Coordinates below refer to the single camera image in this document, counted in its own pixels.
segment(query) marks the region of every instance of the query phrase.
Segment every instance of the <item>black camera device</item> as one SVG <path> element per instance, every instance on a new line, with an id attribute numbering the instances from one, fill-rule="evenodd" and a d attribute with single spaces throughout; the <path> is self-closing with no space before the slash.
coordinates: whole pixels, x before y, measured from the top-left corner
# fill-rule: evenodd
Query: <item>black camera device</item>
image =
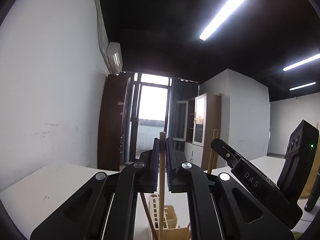
<path id="1" fill-rule="evenodd" d="M 302 120 L 290 136 L 277 184 L 221 139 L 214 139 L 211 148 L 227 161 L 245 188 L 292 229 L 302 217 L 297 201 L 310 174 L 318 136 L 318 129 Z"/>

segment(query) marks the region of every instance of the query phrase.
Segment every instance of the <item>white desk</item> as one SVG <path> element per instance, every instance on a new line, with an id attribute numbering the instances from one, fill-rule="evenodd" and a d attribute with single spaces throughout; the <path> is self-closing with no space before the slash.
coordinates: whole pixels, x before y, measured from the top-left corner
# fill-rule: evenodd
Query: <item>white desk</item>
<path id="1" fill-rule="evenodd" d="M 282 170 L 284 160 L 261 157 L 252 161 L 274 182 Z M 0 198 L 19 230 L 30 239 L 32 231 L 54 210 L 75 193 L 94 174 L 101 170 L 80 167 L 66 163 L 49 164 L 0 193 Z M 114 171 L 104 171 L 110 175 Z M 212 174 L 230 173 L 229 167 L 212 170 Z M 302 208 L 307 200 L 299 200 Z M 166 187 L 165 204 L 173 205 L 178 217 L 178 225 L 189 223 L 187 194 L 171 194 Z M 294 231 L 303 232 L 313 220 L 320 208 L 317 202 L 312 212 L 303 211 L 303 216 Z M 140 195 L 138 195 L 134 239 L 148 239 L 148 220 L 145 215 Z"/>

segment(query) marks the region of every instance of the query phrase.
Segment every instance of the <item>wooden cabinet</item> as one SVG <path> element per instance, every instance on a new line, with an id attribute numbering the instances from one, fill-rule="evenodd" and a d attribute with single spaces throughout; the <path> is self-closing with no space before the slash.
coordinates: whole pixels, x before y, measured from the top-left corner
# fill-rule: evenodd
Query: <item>wooden cabinet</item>
<path id="1" fill-rule="evenodd" d="M 106 78 L 98 129 L 98 169 L 120 171 L 125 133 L 125 105 L 128 103 L 129 75 Z"/>
<path id="2" fill-rule="evenodd" d="M 220 136 L 221 96 L 203 94 L 188 104 L 185 154 L 188 161 L 207 170 L 213 130 Z"/>

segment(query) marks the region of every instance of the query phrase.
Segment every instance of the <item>ceiling light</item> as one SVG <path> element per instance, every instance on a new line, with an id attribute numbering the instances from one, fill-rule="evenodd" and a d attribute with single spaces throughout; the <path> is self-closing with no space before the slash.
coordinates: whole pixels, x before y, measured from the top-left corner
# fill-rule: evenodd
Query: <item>ceiling light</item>
<path id="1" fill-rule="evenodd" d="M 284 70 L 284 71 L 287 71 L 287 70 L 289 70 L 289 69 L 298 67 L 298 66 L 300 66 L 300 65 L 302 65 L 302 64 L 308 63 L 308 62 L 313 61 L 313 60 L 318 59 L 318 58 L 320 58 L 320 54 L 314 55 L 314 56 L 312 56 L 312 57 L 310 57 L 310 58 L 304 59 L 304 60 L 299 61 L 299 62 L 297 62 L 297 63 L 294 63 L 294 64 L 292 64 L 292 65 L 290 65 L 290 66 L 287 66 L 287 67 L 285 67 L 283 70 Z"/>
<path id="2" fill-rule="evenodd" d="M 243 2 L 244 0 L 228 0 L 199 38 L 205 41 Z"/>
<path id="3" fill-rule="evenodd" d="M 314 85 L 315 82 L 312 82 L 312 83 L 309 83 L 309 84 L 305 84 L 305 85 L 302 85 L 302 86 L 298 86 L 298 87 L 295 87 L 295 88 L 290 88 L 289 90 L 296 90 L 296 89 L 299 89 L 299 88 L 304 88 L 304 87 L 308 87 L 308 86 L 312 86 Z"/>

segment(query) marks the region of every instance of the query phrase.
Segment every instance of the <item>wall-mounted air conditioner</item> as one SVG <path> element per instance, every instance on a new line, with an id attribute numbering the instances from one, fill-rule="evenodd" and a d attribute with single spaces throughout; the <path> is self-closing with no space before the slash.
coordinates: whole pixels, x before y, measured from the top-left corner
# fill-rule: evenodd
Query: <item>wall-mounted air conditioner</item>
<path id="1" fill-rule="evenodd" d="M 122 70 L 122 56 L 120 43 L 110 42 L 106 51 L 112 74 L 118 74 Z"/>

